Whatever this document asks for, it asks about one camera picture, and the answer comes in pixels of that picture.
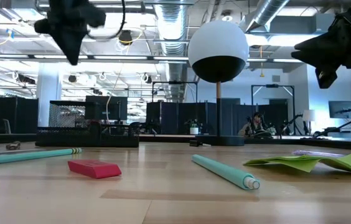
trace folded paper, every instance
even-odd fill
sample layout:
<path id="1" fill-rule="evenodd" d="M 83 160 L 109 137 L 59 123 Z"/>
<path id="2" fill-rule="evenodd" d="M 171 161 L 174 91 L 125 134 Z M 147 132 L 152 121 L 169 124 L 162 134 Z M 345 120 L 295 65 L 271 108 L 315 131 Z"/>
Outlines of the folded paper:
<path id="1" fill-rule="evenodd" d="M 340 157 L 328 157 L 328 156 L 280 156 L 280 157 L 271 157 L 265 159 L 253 159 L 245 163 L 245 166 L 252 165 L 262 165 L 269 162 L 283 164 L 295 169 L 302 170 L 304 172 L 311 172 L 315 165 L 318 162 L 321 162 L 330 167 L 345 170 L 351 172 L 351 154 Z"/>

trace white sphere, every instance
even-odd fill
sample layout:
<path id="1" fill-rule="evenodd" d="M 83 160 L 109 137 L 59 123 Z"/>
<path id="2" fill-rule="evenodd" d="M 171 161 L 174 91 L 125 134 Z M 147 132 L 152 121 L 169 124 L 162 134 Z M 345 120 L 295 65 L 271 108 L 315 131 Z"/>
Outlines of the white sphere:
<path id="1" fill-rule="evenodd" d="M 246 35 L 234 23 L 213 21 L 192 36 L 188 46 L 189 63 L 208 82 L 227 82 L 245 67 L 249 56 Z"/>

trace pencil eraser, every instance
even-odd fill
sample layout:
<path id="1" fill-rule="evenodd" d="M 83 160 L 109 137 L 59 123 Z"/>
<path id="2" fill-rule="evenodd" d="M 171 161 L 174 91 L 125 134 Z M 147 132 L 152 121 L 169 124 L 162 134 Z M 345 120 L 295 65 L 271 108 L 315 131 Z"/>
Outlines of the pencil eraser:
<path id="1" fill-rule="evenodd" d="M 68 161 L 68 166 L 72 172 L 96 179 L 114 177 L 121 174 L 118 165 L 94 159 L 78 159 Z"/>

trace computer monitor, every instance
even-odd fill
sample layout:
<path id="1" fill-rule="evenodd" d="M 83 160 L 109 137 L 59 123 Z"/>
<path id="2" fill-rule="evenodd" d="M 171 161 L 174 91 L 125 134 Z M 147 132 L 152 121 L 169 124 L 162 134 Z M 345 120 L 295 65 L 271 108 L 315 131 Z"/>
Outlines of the computer monitor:
<path id="1" fill-rule="evenodd" d="M 329 116 L 330 118 L 351 118 L 351 101 L 330 101 Z"/>
<path id="2" fill-rule="evenodd" d="M 86 96 L 86 102 L 96 102 L 100 105 L 99 117 L 106 119 L 106 102 L 109 96 Z M 110 120 L 127 120 L 127 97 L 112 96 L 108 105 L 108 117 Z"/>

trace person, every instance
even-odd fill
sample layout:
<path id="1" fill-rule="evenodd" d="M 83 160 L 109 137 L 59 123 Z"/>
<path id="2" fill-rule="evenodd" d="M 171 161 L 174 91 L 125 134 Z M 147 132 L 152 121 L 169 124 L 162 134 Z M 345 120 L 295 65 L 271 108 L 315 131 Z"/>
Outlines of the person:
<path id="1" fill-rule="evenodd" d="M 253 115 L 253 120 L 245 124 L 243 128 L 238 132 L 238 135 L 242 137 L 249 136 L 262 129 L 263 126 L 261 124 L 261 114 L 259 112 L 255 112 Z"/>

